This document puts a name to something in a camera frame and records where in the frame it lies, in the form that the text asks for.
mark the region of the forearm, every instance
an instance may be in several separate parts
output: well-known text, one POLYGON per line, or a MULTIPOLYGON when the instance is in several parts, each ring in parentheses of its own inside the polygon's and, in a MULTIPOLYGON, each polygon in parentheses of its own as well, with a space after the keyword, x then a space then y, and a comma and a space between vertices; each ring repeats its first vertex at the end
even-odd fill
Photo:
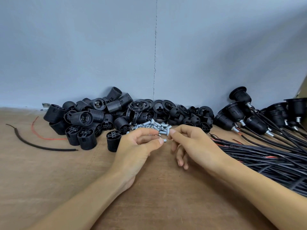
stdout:
POLYGON ((105 173, 84 191, 29 229, 90 229, 102 212, 122 192, 122 178, 121 174, 105 173))
POLYGON ((307 199, 228 157, 218 176, 246 197, 279 229, 306 229, 307 199))

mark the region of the left hand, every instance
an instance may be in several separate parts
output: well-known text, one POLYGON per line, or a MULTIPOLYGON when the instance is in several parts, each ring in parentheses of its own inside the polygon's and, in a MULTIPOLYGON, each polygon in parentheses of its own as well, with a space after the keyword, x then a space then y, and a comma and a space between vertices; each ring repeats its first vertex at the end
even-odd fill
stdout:
POLYGON ((132 186, 136 174, 150 153, 163 145, 164 141, 158 134, 155 129, 142 127, 122 135, 110 168, 110 171, 120 171, 124 174, 125 186, 122 191, 132 186))

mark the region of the hand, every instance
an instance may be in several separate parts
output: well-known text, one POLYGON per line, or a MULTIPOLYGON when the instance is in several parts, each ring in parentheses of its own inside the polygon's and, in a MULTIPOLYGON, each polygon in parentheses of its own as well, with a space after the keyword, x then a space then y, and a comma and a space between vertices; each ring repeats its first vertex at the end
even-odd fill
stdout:
POLYGON ((120 171, 125 176, 126 184, 122 191, 133 184, 150 153, 163 145, 164 141, 158 134, 155 129, 142 127, 122 136, 110 168, 110 171, 120 171))
POLYGON ((214 172, 217 165, 228 157, 199 127, 180 125, 170 129, 168 139, 172 142, 172 151, 176 151, 179 166, 189 168, 188 155, 199 165, 214 172))

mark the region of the fingernail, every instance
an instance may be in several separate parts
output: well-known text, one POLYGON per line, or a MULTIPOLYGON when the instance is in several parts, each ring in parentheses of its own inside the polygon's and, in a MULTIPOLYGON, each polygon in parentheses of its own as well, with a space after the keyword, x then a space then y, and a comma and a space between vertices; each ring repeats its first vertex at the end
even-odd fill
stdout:
POLYGON ((170 129, 169 132, 170 132, 170 134, 172 135, 172 134, 174 134, 176 131, 175 131, 174 129, 170 129))
POLYGON ((164 140, 160 137, 159 139, 160 144, 164 144, 164 140))

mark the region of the light gray wall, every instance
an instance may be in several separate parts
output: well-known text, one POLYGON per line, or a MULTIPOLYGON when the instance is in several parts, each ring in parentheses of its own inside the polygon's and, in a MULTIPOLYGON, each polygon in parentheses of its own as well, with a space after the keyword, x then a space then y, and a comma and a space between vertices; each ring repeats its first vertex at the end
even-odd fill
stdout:
POLYGON ((0 105, 104 96, 263 108, 307 72, 307 0, 0 0, 0 105))

